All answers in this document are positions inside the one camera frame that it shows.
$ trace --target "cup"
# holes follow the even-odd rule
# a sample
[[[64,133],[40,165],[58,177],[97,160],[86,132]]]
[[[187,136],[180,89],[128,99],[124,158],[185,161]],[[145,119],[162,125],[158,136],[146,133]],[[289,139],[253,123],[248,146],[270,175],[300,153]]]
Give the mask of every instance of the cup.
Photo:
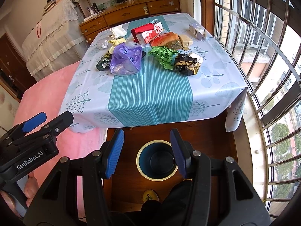
[[[171,144],[164,140],[154,140],[143,145],[136,158],[136,165],[146,179],[164,181],[178,169]]]

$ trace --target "human hand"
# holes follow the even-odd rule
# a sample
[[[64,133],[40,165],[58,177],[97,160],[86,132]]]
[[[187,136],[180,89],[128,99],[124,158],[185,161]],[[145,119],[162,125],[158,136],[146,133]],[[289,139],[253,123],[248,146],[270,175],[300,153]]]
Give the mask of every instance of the human hand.
[[[24,187],[24,194],[27,197],[26,205],[29,207],[30,203],[32,202],[34,196],[36,195],[39,189],[38,181],[35,178],[34,172],[28,174],[28,180]],[[4,198],[4,201],[8,204],[9,208],[13,211],[15,215],[21,217],[19,213],[16,211],[16,204],[15,201],[4,191],[0,191],[0,194]]]

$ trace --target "yellow wrapper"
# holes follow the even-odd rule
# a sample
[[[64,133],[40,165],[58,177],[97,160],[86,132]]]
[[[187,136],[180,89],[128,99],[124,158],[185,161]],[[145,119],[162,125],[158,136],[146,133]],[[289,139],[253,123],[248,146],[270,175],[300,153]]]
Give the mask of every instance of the yellow wrapper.
[[[119,38],[119,39],[110,40],[109,42],[112,43],[114,46],[116,46],[116,45],[119,45],[119,44],[122,43],[122,42],[126,42],[126,39],[124,39],[124,38],[122,37],[122,38]]]

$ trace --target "red box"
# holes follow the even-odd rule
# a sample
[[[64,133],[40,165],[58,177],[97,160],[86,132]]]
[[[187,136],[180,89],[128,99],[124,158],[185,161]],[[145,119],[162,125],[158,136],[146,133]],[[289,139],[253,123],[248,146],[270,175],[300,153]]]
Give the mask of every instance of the red box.
[[[146,45],[147,43],[150,43],[152,39],[154,39],[156,36],[158,36],[162,32],[163,32],[162,24],[161,24],[161,22],[158,22],[158,23],[154,24],[153,30],[148,30],[148,31],[144,31],[139,34],[136,34],[136,37],[137,37],[140,45]]]

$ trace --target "light blue tablecloth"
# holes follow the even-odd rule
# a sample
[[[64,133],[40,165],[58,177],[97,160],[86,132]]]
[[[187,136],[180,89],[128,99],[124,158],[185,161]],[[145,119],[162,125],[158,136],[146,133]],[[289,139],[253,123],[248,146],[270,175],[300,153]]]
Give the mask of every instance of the light blue tablecloth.
[[[164,69],[152,56],[143,58],[141,72],[133,76],[114,76],[109,70],[100,72],[95,66],[107,49],[101,49],[99,42],[111,34],[110,30],[103,31],[83,57],[60,109],[60,113],[66,110],[73,113],[71,129],[74,132],[84,133],[94,127],[208,119],[228,106],[225,128],[227,132],[236,130],[247,88],[235,64],[209,33],[205,40],[194,38],[189,24],[197,22],[186,13],[146,18],[122,27],[129,32],[155,18],[162,22],[166,31],[186,34],[193,39],[188,52],[197,53],[204,60],[197,75],[187,77]],[[130,33],[126,38],[132,40]],[[148,50],[149,46],[144,47],[144,51]]]

